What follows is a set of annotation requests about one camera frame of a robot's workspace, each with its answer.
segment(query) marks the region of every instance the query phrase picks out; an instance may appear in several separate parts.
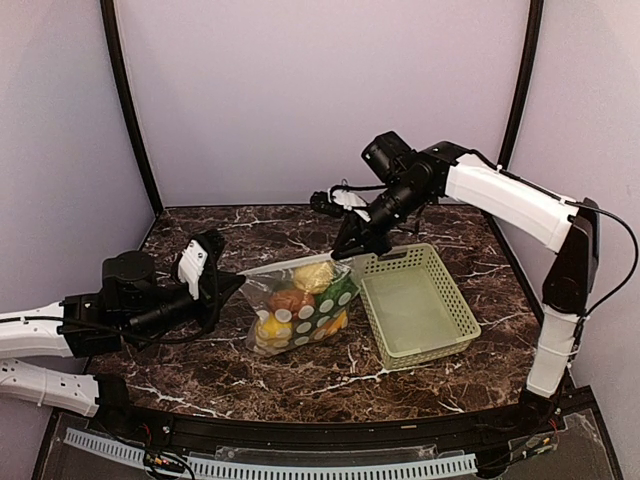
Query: marble table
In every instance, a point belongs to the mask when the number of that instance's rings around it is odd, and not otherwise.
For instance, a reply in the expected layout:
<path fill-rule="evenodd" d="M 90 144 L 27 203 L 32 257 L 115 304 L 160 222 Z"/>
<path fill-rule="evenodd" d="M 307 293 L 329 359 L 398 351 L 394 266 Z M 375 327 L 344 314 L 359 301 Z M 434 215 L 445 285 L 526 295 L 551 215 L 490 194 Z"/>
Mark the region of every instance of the marble table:
<path fill-rule="evenodd" d="M 326 252 L 340 225 L 307 206 L 189 207 L 166 210 L 143 250 L 161 281 L 195 233 L 217 228 L 227 249 L 220 268 L 242 271 Z M 131 346 L 94 358 L 89 373 L 127 381 L 135 405 L 207 417 L 285 422 L 364 422 L 484 410 L 516 403 L 539 326 L 512 268 L 477 209 L 430 206 L 419 235 L 394 231 L 393 244 L 435 246 L 482 327 L 463 353 L 387 372 L 357 299 L 349 326 L 326 342 L 264 358 L 245 347 L 254 313 L 241 293 L 209 336 L 188 345 Z M 195 331 L 187 325 L 178 335 Z"/>

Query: light green basket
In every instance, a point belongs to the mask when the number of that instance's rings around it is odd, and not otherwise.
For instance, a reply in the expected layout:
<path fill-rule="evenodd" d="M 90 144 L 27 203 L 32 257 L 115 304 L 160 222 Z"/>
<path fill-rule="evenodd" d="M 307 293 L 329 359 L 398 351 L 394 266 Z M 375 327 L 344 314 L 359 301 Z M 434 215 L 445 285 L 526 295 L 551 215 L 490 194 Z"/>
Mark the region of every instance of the light green basket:
<path fill-rule="evenodd" d="M 387 370 L 464 351 L 480 326 L 426 243 L 356 259 L 362 301 Z"/>

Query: black pole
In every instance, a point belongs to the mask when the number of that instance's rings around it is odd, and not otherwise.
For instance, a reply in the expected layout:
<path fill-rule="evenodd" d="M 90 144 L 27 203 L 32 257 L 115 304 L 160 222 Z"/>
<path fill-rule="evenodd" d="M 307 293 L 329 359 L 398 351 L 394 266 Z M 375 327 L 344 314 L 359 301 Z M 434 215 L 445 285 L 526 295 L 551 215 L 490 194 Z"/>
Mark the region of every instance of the black pole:
<path fill-rule="evenodd" d="M 503 168 L 509 167 L 513 148 L 518 137 L 524 106 L 527 101 L 527 93 L 529 84 L 531 83 L 531 74 L 533 72 L 533 61 L 536 56 L 538 47 L 538 37 L 540 36 L 540 24 L 542 23 L 542 7 L 544 0 L 531 0 L 529 7 L 529 20 L 527 22 L 527 32 L 524 37 L 524 48 L 522 49 L 522 59 L 520 60 L 520 71 L 518 72 L 518 81 L 516 83 L 516 91 L 513 95 L 513 103 L 511 104 L 511 113 L 509 121 L 502 140 L 502 148 L 498 157 L 498 165 Z"/>
<path fill-rule="evenodd" d="M 129 140 L 131 141 L 131 147 L 133 148 L 136 163 L 140 170 L 140 176 L 142 176 L 144 188 L 147 191 L 147 197 L 149 197 L 149 202 L 151 203 L 154 213 L 158 216 L 163 212 L 164 206 L 160 199 L 158 186 L 153 178 L 149 157 L 147 156 L 147 151 L 144 148 L 144 142 L 142 140 L 142 134 L 140 133 L 138 117 L 136 116 L 136 110 L 133 106 L 133 97 L 131 96 L 131 89 L 129 88 L 127 70 L 124 66 L 115 7 L 113 0 L 100 0 L 100 5 L 102 7 L 104 33 L 107 38 L 109 57 L 111 58 L 111 68 L 113 69 L 113 77 L 116 81 L 118 96 L 120 97 L 122 115 L 124 116 L 124 121 L 127 125 Z"/>

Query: transparent plastic bag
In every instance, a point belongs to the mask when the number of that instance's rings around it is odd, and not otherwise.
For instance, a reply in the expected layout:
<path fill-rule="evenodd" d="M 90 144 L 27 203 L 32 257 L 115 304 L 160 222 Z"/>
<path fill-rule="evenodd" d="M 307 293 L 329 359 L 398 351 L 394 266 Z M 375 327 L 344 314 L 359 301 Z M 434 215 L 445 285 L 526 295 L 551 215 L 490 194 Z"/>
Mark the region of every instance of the transparent plastic bag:
<path fill-rule="evenodd" d="M 349 303 L 359 293 L 352 261 L 315 255 L 242 272 L 240 291 L 256 312 L 247 347 L 272 356 L 321 342 L 347 326 Z"/>

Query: white wall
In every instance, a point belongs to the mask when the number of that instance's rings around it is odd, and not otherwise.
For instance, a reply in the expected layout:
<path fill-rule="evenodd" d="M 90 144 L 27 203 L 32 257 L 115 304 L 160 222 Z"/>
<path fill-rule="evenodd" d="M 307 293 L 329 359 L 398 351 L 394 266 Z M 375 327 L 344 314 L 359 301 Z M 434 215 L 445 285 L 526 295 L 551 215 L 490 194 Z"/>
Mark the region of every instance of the white wall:
<path fill-rule="evenodd" d="M 306 202 L 395 129 L 497 157 L 522 0 L 119 0 L 143 134 L 167 205 Z"/>
<path fill-rule="evenodd" d="M 579 199 L 589 196 L 640 234 L 640 3 L 546 2 L 528 105 L 512 169 Z M 540 291 L 553 260 L 507 229 Z M 630 241 L 602 220 L 593 299 L 627 273 Z M 574 373 L 591 384 L 625 478 L 640 478 L 640 279 L 597 310 Z"/>
<path fill-rule="evenodd" d="M 98 1 L 0 1 L 0 311 L 96 291 L 152 220 Z M 76 370 L 78 362 L 39 359 Z M 50 410 L 0 399 L 0 477 L 31 478 Z"/>

